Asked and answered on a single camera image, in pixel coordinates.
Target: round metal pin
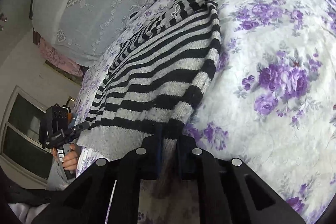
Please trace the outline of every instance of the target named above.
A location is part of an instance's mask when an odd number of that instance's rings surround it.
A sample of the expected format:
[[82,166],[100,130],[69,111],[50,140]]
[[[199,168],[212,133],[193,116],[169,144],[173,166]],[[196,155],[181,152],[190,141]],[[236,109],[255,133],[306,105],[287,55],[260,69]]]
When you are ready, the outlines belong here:
[[146,149],[144,149],[143,147],[139,147],[135,152],[138,155],[144,155],[146,153]]
[[202,154],[202,149],[200,148],[194,148],[193,150],[191,150],[191,152],[194,154],[194,155],[200,155]]
[[242,161],[240,159],[232,159],[231,160],[231,163],[234,165],[234,166],[240,166],[242,164]]
[[97,159],[96,161],[96,164],[98,166],[104,166],[106,163],[107,163],[107,159],[104,159],[104,158]]

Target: bed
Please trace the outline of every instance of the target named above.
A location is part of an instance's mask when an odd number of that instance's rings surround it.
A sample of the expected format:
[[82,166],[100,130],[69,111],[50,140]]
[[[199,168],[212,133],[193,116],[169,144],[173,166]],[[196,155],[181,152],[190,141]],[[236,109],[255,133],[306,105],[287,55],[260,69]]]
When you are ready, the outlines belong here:
[[[123,41],[174,1],[152,0],[140,9],[87,71],[77,123],[88,116]],[[217,11],[223,51],[184,133],[217,158],[241,158],[306,223],[315,223],[336,192],[336,2],[218,0]],[[79,139],[77,175],[97,158],[114,159],[85,145],[88,136]],[[197,223],[197,187],[173,183],[180,191],[154,209],[158,200],[143,182],[139,223]]]

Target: white wall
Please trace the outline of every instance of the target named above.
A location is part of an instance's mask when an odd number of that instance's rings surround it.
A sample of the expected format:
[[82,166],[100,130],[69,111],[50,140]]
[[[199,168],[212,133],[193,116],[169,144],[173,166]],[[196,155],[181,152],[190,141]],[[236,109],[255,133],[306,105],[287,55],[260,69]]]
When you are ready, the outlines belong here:
[[0,32],[0,66],[23,36],[32,28],[29,19],[31,0],[0,0],[0,13],[7,22],[0,21],[4,30]]
[[[44,65],[38,47],[32,42],[32,30],[9,54],[0,67],[0,119],[2,119],[9,97],[18,85],[31,97],[49,107],[55,103],[63,105],[68,97],[77,97],[80,86]],[[16,170],[0,161],[8,177],[25,188],[41,188]]]

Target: device handle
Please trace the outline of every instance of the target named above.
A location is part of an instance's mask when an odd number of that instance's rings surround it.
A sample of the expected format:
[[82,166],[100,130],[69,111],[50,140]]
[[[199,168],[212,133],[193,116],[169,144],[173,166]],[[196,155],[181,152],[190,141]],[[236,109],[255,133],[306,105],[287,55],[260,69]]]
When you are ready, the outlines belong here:
[[[64,145],[61,145],[57,148],[57,156],[58,160],[60,162],[63,162],[63,158],[72,151],[70,148],[70,143],[66,143]],[[76,176],[76,171],[75,170],[65,170],[63,168],[64,175],[68,180],[73,179]]]

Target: black and white striped sweater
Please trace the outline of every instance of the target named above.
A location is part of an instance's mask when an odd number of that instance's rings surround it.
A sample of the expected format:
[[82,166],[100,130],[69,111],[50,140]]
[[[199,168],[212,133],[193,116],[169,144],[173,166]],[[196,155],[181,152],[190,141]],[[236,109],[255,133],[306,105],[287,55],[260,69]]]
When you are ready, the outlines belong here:
[[113,160],[139,147],[158,123],[166,139],[182,134],[216,71],[216,9],[217,0],[178,0],[122,43],[79,143]]

